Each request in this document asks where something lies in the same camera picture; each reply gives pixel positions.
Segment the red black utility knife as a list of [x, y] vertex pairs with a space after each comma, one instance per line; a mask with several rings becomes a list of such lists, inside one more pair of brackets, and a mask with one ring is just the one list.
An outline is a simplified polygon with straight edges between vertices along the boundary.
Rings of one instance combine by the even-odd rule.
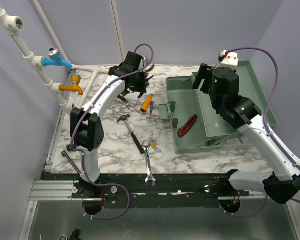
[[196, 114], [194, 114], [193, 116], [191, 116], [188, 121], [179, 128], [178, 130], [178, 136], [181, 138], [183, 137], [191, 128], [192, 126], [195, 124], [195, 122], [197, 121], [198, 116]]

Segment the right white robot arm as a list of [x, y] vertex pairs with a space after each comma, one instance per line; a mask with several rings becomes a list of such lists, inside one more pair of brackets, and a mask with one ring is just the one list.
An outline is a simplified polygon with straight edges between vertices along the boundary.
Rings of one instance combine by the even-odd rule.
[[286, 204], [300, 191], [300, 159], [272, 131], [259, 107], [239, 94], [239, 83], [240, 77], [230, 67], [203, 63], [192, 87], [209, 95], [216, 114], [249, 139], [272, 171], [229, 171], [220, 183], [220, 191], [226, 196], [237, 190], [260, 192], [278, 204]]

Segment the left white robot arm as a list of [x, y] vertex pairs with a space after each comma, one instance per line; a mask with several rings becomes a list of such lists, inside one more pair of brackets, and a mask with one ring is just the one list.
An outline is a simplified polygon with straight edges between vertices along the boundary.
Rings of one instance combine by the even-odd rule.
[[105, 133], [102, 119], [108, 108], [124, 92], [139, 93], [141, 97], [149, 86], [146, 80], [144, 57], [129, 51], [125, 60], [109, 69], [103, 86], [92, 99], [81, 108], [73, 108], [70, 113], [71, 144], [83, 150], [81, 178], [86, 181], [83, 191], [91, 198], [97, 197], [101, 185], [96, 182], [100, 177], [98, 148]]

